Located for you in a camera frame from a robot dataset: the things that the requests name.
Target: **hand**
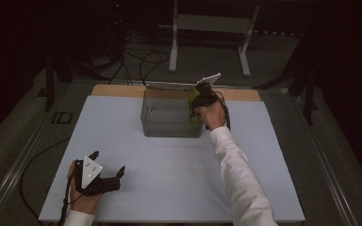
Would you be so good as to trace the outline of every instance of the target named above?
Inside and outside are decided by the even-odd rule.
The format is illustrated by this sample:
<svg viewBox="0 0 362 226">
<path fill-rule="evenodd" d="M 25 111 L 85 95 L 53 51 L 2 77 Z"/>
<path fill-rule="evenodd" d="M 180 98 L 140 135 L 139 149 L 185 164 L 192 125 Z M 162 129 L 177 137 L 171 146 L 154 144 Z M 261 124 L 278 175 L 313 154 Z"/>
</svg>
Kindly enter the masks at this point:
<svg viewBox="0 0 362 226">
<path fill-rule="evenodd" d="M 67 179 L 72 175 L 73 170 L 75 169 L 75 162 L 72 163 L 69 169 L 69 174 Z M 73 177 L 71 182 L 71 191 L 70 191 L 70 202 L 78 199 L 81 196 L 77 190 L 75 190 L 75 178 Z M 97 196 L 82 196 L 77 201 L 72 202 L 72 210 L 82 212 L 89 215 L 94 215 L 96 208 L 98 207 L 99 201 L 101 201 L 102 194 Z"/>
<path fill-rule="evenodd" d="M 225 125 L 225 113 L 219 101 L 208 107 L 198 106 L 193 110 L 201 114 L 202 120 L 210 131 Z"/>
</svg>

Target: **cable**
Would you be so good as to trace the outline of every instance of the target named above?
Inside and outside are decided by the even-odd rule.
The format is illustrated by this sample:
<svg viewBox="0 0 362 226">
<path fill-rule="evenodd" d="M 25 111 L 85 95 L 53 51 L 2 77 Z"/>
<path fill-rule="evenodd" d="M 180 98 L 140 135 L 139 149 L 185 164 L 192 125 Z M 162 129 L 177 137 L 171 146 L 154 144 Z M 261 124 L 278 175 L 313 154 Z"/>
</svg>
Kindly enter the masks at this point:
<svg viewBox="0 0 362 226">
<path fill-rule="evenodd" d="M 72 59 L 71 57 L 64 55 L 64 54 L 58 54 L 57 57 L 61 57 L 61 59 L 64 62 L 67 62 L 70 66 L 72 66 L 75 69 L 78 69 L 90 77 L 96 79 L 96 80 L 108 80 L 108 78 L 102 76 L 99 73 L 96 73 L 93 69 L 85 66 L 83 63 L 79 62 L 78 60 Z"/>
<path fill-rule="evenodd" d="M 122 55 L 123 55 L 123 53 L 117 55 L 116 57 L 112 56 L 108 63 L 104 63 L 104 64 L 97 65 L 97 66 L 92 66 L 92 67 L 90 67 L 90 69 L 96 71 L 97 73 L 102 73 L 102 72 L 114 67 L 116 64 L 118 64 L 120 59 L 122 58 Z"/>
<path fill-rule="evenodd" d="M 69 176 L 69 178 L 67 179 L 67 185 L 66 185 L 66 192 L 64 195 L 64 199 L 63 199 L 63 206 L 61 207 L 61 215 L 60 215 L 60 220 L 58 221 L 58 226 L 62 226 L 64 224 L 64 221 L 66 219 L 66 213 L 67 213 L 67 206 L 75 201 L 77 201 L 79 198 L 82 197 L 82 195 L 80 195 L 77 199 L 69 202 L 69 193 L 70 193 L 70 186 L 74 177 L 74 174 L 76 173 L 77 170 L 79 170 L 82 167 L 82 165 L 78 165 L 75 167 L 75 169 L 73 169 L 72 174 Z"/>
<path fill-rule="evenodd" d="M 80 196 L 78 196 L 78 198 L 76 198 L 75 200 L 73 200 L 73 201 L 71 201 L 71 202 L 69 202 L 69 203 L 67 203 L 67 204 L 68 204 L 68 205 L 69 205 L 69 204 L 72 204 L 72 203 L 74 203 L 75 201 L 81 199 L 81 197 L 83 197 L 82 194 L 81 194 Z"/>
<path fill-rule="evenodd" d="M 128 67 L 124 64 L 124 67 L 125 67 L 125 70 L 126 70 L 126 74 L 125 74 L 125 80 L 127 80 L 127 85 L 130 85 L 131 86 L 134 86 L 134 84 L 132 83 L 132 79 L 131 79 L 131 76 L 130 76 L 130 72 L 128 70 Z"/>
<path fill-rule="evenodd" d="M 133 42 L 148 42 L 149 40 L 152 40 L 152 38 L 148 38 L 148 39 L 145 39 L 145 40 L 136 40 L 136 39 L 134 39 L 135 37 L 141 36 L 141 35 L 142 35 L 142 33 L 138 32 L 138 33 L 132 35 L 130 40 L 133 41 Z"/>
<path fill-rule="evenodd" d="M 151 73 L 151 72 L 153 72 L 161 63 L 164 63 L 164 62 L 166 62 L 166 61 L 169 59 L 169 56 L 168 56 L 166 53 L 159 52 L 159 51 L 153 50 L 153 49 L 129 49 L 129 48 L 125 48 L 125 47 L 124 47 L 124 49 L 127 49 L 127 50 L 143 50 L 143 51 L 146 51 L 146 50 L 147 50 L 147 51 L 151 51 L 151 53 L 149 53 L 149 54 L 145 55 L 143 58 L 141 58 L 141 57 L 139 57 L 139 56 L 135 56 L 135 55 L 133 55 L 133 54 L 131 54 L 131 53 L 129 53 L 129 52 L 127 52 L 127 51 L 124 50 L 124 53 L 125 53 L 125 54 L 128 54 L 128 55 L 130 55 L 130 56 L 132 56 L 132 57 L 140 60 L 140 69 L 139 69 L 139 72 L 140 72 L 140 81 L 142 82 L 142 84 L 143 84 L 144 86 L 146 86 L 145 81 L 146 81 L 146 77 L 148 76 L 148 74 Z M 149 57 L 149 56 L 151 56 L 151 55 L 158 55 L 159 61 L 150 61 L 150 60 L 147 60 L 146 58 Z M 143 75 L 143 74 L 142 74 L 142 65 L 143 65 L 143 63 L 151 63 L 151 64 L 156 64 L 156 65 L 155 65 L 154 68 L 151 69 L 148 73 L 146 73 L 145 75 Z"/>
<path fill-rule="evenodd" d="M 225 113 L 225 121 L 226 121 L 227 127 L 231 131 L 231 121 L 230 121 L 230 114 L 228 112 L 228 107 L 225 104 L 224 96 L 222 96 L 222 98 L 220 98 L 219 95 L 217 95 L 218 93 L 222 96 L 222 93 L 220 93 L 218 91 L 213 91 L 213 94 L 216 95 L 217 100 L 219 100 L 220 104 L 222 105 L 222 109 L 224 110 L 224 113 Z"/>
<path fill-rule="evenodd" d="M 120 69 L 123 67 L 123 66 L 125 66 L 125 64 L 124 64 L 124 54 L 122 54 L 122 57 L 121 57 L 121 59 L 120 59 L 120 62 L 121 62 L 121 64 L 120 64 L 120 66 L 119 66 L 119 68 L 116 70 L 116 72 L 110 77 L 110 79 L 108 80 L 108 84 L 110 85 L 111 84 L 111 82 L 113 81 L 113 79 L 116 77 L 116 75 L 119 73 L 119 71 L 120 71 Z"/>
<path fill-rule="evenodd" d="M 28 167 L 31 165 L 31 163 L 34 162 L 39 156 L 41 156 L 41 154 L 46 153 L 47 151 L 49 151 L 49 150 L 57 147 L 58 145 L 66 142 L 66 141 L 68 141 L 69 139 L 70 139 L 69 137 L 66 138 L 66 139 L 63 139 L 63 140 L 61 140 L 60 142 L 58 142 L 58 143 L 56 143 L 56 144 L 53 144 L 53 145 L 45 148 L 45 149 L 42 150 L 40 153 L 37 153 L 34 157 L 32 157 L 32 158 L 28 161 L 28 163 L 27 163 L 27 165 L 25 166 L 25 169 L 24 169 L 22 175 L 20 176 L 19 190 L 20 190 L 20 196 L 21 196 L 21 198 L 22 198 L 22 201 L 23 201 L 23 203 L 25 204 L 25 207 L 27 207 L 27 209 L 31 212 L 31 214 L 33 215 L 33 217 L 35 218 L 35 220 L 38 221 L 38 223 L 39 223 L 41 226 L 43 226 L 42 221 L 40 221 L 40 220 L 38 219 L 38 214 L 33 210 L 33 208 L 31 207 L 31 205 L 28 203 L 28 201 L 27 201 L 26 198 L 25 198 L 25 194 L 24 194 L 24 192 L 23 192 L 23 179 L 24 179 L 24 177 L 25 177 L 25 172 L 27 171 L 27 169 L 28 169 Z"/>
</svg>

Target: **human arm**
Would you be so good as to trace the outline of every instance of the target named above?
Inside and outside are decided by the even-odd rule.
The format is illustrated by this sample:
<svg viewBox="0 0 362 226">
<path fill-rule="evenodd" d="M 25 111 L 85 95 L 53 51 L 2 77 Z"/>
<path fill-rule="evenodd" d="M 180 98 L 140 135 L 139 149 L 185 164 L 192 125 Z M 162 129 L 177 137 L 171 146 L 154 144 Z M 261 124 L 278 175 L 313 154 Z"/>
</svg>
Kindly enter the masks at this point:
<svg viewBox="0 0 362 226">
<path fill-rule="evenodd" d="M 210 141 L 221 165 L 222 183 L 231 202 L 234 225 L 276 225 L 272 207 L 249 165 L 248 158 L 230 131 L 224 126 L 222 106 L 198 107 L 202 119 L 211 130 Z"/>
<path fill-rule="evenodd" d="M 72 163 L 69 169 L 67 178 L 70 178 L 75 169 L 75 162 Z M 81 193 L 75 190 L 75 179 L 71 181 L 70 198 L 72 202 L 71 210 L 66 217 L 64 226 L 90 226 L 95 217 L 95 211 L 98 207 L 102 194 L 97 196 L 82 196 Z"/>
</svg>

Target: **white tabletop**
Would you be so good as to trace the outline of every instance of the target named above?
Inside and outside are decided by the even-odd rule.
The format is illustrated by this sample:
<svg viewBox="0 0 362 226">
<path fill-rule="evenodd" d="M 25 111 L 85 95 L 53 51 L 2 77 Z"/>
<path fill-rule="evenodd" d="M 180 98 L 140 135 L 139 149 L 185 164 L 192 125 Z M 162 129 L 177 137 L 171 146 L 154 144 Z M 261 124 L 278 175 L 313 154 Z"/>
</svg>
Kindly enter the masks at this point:
<svg viewBox="0 0 362 226">
<path fill-rule="evenodd" d="M 227 101 L 231 133 L 266 191 L 276 221 L 302 221 L 304 214 L 284 156 L 262 102 Z M 139 97 L 90 96 L 81 112 L 40 220 L 58 221 L 70 164 L 94 151 L 113 177 L 125 166 L 119 191 L 104 195 L 101 222 L 230 222 L 220 166 L 204 131 L 199 138 L 146 137 Z"/>
</svg>

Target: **white shirt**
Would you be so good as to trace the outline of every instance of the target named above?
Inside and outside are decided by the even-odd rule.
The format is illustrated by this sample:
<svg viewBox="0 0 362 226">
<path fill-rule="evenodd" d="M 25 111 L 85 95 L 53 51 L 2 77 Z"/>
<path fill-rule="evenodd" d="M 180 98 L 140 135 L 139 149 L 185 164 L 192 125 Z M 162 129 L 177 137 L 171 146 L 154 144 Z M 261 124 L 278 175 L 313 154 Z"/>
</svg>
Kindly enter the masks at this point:
<svg viewBox="0 0 362 226">
<path fill-rule="evenodd" d="M 222 184 L 231 202 L 235 226 L 273 226 L 272 206 L 249 166 L 248 157 L 232 138 L 227 127 L 209 135 L 221 165 Z M 91 226 L 94 215 L 71 210 L 65 226 Z"/>
</svg>

